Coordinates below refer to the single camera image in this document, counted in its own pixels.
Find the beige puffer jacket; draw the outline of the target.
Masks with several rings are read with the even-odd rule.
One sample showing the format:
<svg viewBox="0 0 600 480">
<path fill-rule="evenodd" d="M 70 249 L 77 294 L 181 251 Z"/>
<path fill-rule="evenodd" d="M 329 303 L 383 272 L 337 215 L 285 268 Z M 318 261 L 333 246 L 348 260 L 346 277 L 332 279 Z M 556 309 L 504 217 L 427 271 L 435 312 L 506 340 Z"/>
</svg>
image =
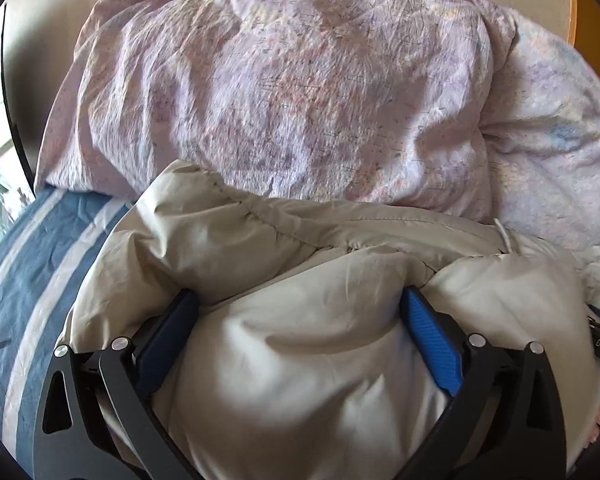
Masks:
<svg viewBox="0 0 600 480">
<path fill-rule="evenodd" d="M 415 286 L 466 332 L 542 344 L 567 457 L 600 407 L 600 254 L 415 208 L 274 200 L 172 162 L 109 234 L 61 341 L 105 348 L 184 288 L 201 316 L 152 406 L 208 479 L 390 479 L 445 398 L 400 325 Z"/>
</svg>

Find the blue white striped bedsheet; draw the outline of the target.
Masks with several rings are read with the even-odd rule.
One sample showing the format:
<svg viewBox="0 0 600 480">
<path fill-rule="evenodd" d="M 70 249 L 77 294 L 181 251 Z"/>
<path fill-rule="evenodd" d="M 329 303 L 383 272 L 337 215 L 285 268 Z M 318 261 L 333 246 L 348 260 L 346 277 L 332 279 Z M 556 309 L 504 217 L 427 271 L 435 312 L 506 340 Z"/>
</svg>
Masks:
<svg viewBox="0 0 600 480">
<path fill-rule="evenodd" d="M 123 200 L 49 186 L 0 243 L 0 439 L 33 471 L 33 431 L 65 318 Z"/>
</svg>

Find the pink floral duvet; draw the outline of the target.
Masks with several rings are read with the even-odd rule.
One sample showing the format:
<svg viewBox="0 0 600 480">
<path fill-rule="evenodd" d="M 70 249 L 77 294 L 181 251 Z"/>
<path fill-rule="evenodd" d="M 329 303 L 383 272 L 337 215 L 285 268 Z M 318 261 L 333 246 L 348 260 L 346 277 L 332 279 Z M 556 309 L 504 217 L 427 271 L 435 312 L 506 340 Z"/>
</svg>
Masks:
<svg viewBox="0 0 600 480">
<path fill-rule="evenodd" d="M 600 307 L 600 78 L 494 0 L 98 0 L 35 182 L 136 200 L 177 159 L 501 221 L 572 252 Z"/>
</svg>

